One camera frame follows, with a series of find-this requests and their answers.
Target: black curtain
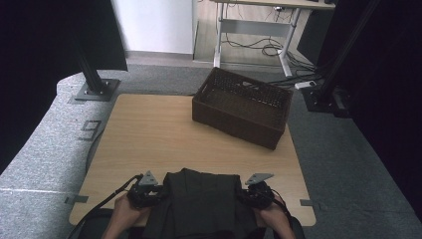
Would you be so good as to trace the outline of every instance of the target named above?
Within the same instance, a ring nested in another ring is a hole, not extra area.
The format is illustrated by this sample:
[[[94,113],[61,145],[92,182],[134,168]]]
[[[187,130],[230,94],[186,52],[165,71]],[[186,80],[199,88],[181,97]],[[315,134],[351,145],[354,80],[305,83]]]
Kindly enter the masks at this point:
[[[49,109],[58,81],[81,71],[80,54],[97,70],[127,65],[109,0],[2,0],[0,21],[3,172]]]
[[[419,218],[421,10],[418,1],[381,0],[334,76],[351,95],[352,118]]]

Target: white desk frame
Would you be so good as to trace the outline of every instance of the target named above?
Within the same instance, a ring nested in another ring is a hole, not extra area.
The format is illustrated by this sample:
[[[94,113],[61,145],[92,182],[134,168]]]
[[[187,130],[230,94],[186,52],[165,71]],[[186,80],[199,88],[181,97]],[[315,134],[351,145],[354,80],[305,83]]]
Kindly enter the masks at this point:
[[[333,4],[324,4],[323,0],[319,2],[307,1],[307,0],[212,0],[218,4],[219,17],[217,23],[217,46],[215,47],[214,53],[214,67],[220,67],[221,62],[221,34],[222,33],[237,33],[237,34],[248,34],[248,35],[259,35],[259,36],[274,36],[284,37],[286,42],[283,50],[279,50],[279,58],[282,64],[283,70],[286,77],[292,76],[289,63],[287,61],[286,54],[289,50],[289,46],[292,42],[293,34],[295,33],[296,26],[298,24],[299,16],[303,8],[308,9],[320,9],[320,10],[333,10]],[[290,23],[270,23],[270,22],[257,22],[257,21],[245,21],[245,20],[234,20],[224,18],[224,4],[225,3],[236,3],[245,5],[261,5],[261,6],[273,6],[273,7],[287,7],[295,8],[293,19]]]

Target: cable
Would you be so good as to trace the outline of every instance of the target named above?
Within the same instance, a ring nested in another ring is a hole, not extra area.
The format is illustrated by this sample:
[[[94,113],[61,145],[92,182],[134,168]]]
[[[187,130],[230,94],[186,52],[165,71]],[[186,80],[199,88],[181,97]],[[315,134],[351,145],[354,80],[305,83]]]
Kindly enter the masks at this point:
[[[129,184],[134,181],[135,179],[139,179],[140,177],[143,177],[142,174],[140,175],[136,175],[133,176],[128,182],[126,182],[122,187],[120,187],[118,190],[116,190],[114,193],[112,193],[108,198],[106,198],[105,200],[103,200],[102,202],[100,202],[97,206],[95,206],[93,209],[91,209],[82,219],[80,222],[78,222],[78,224],[74,227],[74,229],[71,231],[71,233],[69,233],[68,235],[68,239],[72,238],[74,236],[74,234],[78,231],[78,229],[80,227],[82,227],[85,224],[85,221],[87,220],[87,218],[96,210],[100,209],[102,206],[106,205],[106,203],[108,203],[110,200],[112,200],[114,197],[116,197],[119,193],[123,192],[128,186]]]

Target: desk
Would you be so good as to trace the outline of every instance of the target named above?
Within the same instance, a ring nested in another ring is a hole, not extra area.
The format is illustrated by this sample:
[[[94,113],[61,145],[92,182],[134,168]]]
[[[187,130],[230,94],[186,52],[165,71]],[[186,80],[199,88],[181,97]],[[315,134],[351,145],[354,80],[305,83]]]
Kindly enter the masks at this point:
[[[147,95],[118,97],[80,191],[88,201],[74,205],[70,222],[77,224],[136,174],[151,170],[162,183],[167,172],[183,167],[239,174],[242,184],[254,173],[274,173],[266,181],[291,213],[304,226],[316,223],[313,208],[300,203],[309,195],[288,128],[272,151],[193,121],[191,97]]]
[[[214,67],[220,67],[221,59],[221,34],[222,33],[237,33],[249,34],[259,36],[274,36],[284,37],[286,42],[283,50],[279,50],[279,58],[282,64],[286,77],[291,77],[292,72],[286,58],[289,46],[292,42],[293,34],[298,24],[298,19],[302,9],[318,9],[318,10],[333,10],[334,4],[325,4],[323,0],[318,2],[308,0],[211,0],[218,4],[219,18],[217,23],[217,45],[214,52]],[[224,3],[245,4],[245,5],[259,5],[271,7],[286,7],[295,8],[295,13],[292,21],[289,24],[285,23],[270,23],[270,22],[256,22],[245,20],[224,19]]]

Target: controller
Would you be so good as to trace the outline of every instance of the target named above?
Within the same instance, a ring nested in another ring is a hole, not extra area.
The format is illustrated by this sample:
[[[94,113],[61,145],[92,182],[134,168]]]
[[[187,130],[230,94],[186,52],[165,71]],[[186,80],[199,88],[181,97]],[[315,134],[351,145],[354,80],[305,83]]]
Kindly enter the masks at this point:
[[[157,205],[162,196],[162,185],[150,171],[137,180],[127,193],[127,198],[134,208],[151,207]]]
[[[283,201],[282,203],[276,200],[273,189],[271,189],[271,187],[264,181],[273,175],[274,174],[270,173],[255,173],[252,175],[246,182],[246,184],[249,184],[248,189],[243,189],[243,193],[238,195],[238,199],[244,204],[259,210],[268,208],[273,202],[276,203],[286,214],[292,228],[292,215],[286,207],[286,202]]]

